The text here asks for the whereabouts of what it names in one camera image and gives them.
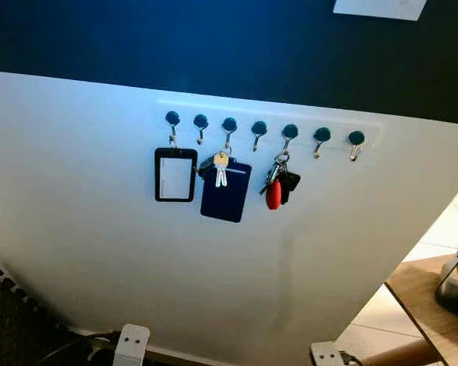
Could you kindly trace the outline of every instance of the wooden desk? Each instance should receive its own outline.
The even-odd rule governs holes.
[[[437,352],[437,360],[445,365],[458,366],[458,317],[444,310],[434,299],[441,267],[452,258],[453,255],[442,255],[402,263],[385,285],[421,331],[427,343]],[[370,358],[363,364],[372,365],[373,360]]]

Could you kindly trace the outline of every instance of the white floor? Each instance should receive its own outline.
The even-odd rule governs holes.
[[[457,249],[458,195],[404,262],[453,254]],[[404,310],[385,286],[381,286],[337,340],[337,346],[358,358],[365,358],[420,338],[421,334]]]

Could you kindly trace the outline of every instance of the white wall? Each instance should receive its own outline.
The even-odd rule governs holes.
[[[231,139],[253,166],[242,223],[200,216],[199,179],[192,203],[157,203],[160,99],[278,112],[278,128],[304,116],[289,204],[270,212],[257,194],[281,143],[251,152],[252,120]],[[314,160],[306,128],[324,119],[378,125],[379,139],[356,164],[339,148]],[[200,159],[224,139],[210,122],[200,148],[192,122],[180,124]],[[0,73],[0,258],[79,328],[132,322],[177,352],[305,364],[308,345],[339,336],[457,191],[455,124]]]

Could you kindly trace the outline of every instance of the navy blue card holder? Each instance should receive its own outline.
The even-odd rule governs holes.
[[[226,168],[226,187],[215,187],[216,174],[215,167],[205,173],[200,214],[239,223],[243,216],[244,201],[250,183],[251,165],[229,161]]]

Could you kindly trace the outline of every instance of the red key fob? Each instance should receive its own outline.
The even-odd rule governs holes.
[[[266,206],[270,210],[276,210],[282,203],[282,185],[275,180],[266,190]]]

